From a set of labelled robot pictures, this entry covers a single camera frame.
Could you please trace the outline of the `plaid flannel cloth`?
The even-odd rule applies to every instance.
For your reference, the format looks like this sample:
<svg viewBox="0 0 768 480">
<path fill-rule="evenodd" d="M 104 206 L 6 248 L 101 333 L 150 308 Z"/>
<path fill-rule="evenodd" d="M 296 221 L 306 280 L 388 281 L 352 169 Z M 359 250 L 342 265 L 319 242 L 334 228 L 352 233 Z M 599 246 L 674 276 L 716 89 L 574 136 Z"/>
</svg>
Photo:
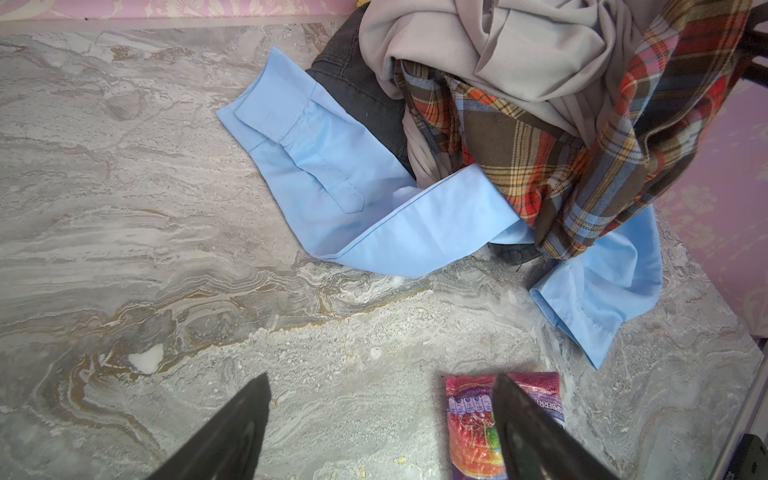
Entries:
<svg viewBox="0 0 768 480">
<path fill-rule="evenodd" d="M 670 1 L 623 72 L 587 142 L 424 64 L 394 80 L 419 131 L 455 168 L 477 165 L 556 259 L 583 253 L 654 202 L 689 167 L 738 81 L 748 1 Z"/>
</svg>

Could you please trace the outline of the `beige grey cloth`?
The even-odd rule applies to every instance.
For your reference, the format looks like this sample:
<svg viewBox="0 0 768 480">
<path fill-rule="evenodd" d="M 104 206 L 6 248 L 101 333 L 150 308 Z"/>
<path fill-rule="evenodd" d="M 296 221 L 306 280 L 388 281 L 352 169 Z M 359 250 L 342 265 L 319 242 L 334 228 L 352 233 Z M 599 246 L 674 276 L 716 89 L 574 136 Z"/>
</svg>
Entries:
<svg viewBox="0 0 768 480">
<path fill-rule="evenodd" d="M 371 1 L 359 47 L 382 90 L 413 61 L 507 100 L 592 146 L 661 1 Z"/>
</svg>

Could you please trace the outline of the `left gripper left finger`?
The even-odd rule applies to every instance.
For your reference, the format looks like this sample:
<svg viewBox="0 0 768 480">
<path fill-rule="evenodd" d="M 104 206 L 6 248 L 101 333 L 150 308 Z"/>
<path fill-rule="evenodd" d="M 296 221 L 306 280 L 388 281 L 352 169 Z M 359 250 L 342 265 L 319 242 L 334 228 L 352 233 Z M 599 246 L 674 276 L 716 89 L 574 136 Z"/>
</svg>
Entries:
<svg viewBox="0 0 768 480">
<path fill-rule="evenodd" d="M 254 478 L 269 419 L 271 389 L 266 373 L 250 380 L 152 479 Z"/>
</svg>

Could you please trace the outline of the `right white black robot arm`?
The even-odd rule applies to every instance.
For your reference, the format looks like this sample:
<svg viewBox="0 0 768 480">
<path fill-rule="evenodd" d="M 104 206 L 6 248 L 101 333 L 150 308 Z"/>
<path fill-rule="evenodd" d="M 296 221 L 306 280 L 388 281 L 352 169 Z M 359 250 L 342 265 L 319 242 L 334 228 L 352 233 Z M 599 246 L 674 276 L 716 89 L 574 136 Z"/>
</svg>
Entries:
<svg viewBox="0 0 768 480">
<path fill-rule="evenodd" d="M 767 88 L 767 33 L 758 27 L 767 22 L 767 3 L 754 6 L 738 45 L 740 79 Z"/>
</svg>

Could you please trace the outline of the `light blue shirt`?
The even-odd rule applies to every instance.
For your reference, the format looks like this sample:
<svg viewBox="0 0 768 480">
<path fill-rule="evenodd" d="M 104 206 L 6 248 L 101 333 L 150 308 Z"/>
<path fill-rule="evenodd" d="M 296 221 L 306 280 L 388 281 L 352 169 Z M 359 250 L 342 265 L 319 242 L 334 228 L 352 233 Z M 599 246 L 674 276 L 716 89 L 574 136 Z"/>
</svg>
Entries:
<svg viewBox="0 0 768 480">
<path fill-rule="evenodd" d="M 530 245 L 533 230 L 481 169 L 427 188 L 331 94 L 278 49 L 219 119 L 254 161 L 302 247 L 358 270 L 419 278 L 489 243 Z M 549 323 L 594 367 L 663 286 L 655 213 L 645 209 L 531 288 Z"/>
</svg>

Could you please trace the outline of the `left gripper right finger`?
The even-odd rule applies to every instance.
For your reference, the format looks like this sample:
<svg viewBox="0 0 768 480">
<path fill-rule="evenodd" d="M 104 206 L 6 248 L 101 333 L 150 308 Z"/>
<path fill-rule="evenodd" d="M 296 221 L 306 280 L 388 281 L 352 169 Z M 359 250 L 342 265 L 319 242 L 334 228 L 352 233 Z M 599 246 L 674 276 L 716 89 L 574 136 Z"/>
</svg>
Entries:
<svg viewBox="0 0 768 480">
<path fill-rule="evenodd" d="M 508 478 L 616 477 L 509 376 L 495 379 L 491 401 Z"/>
</svg>

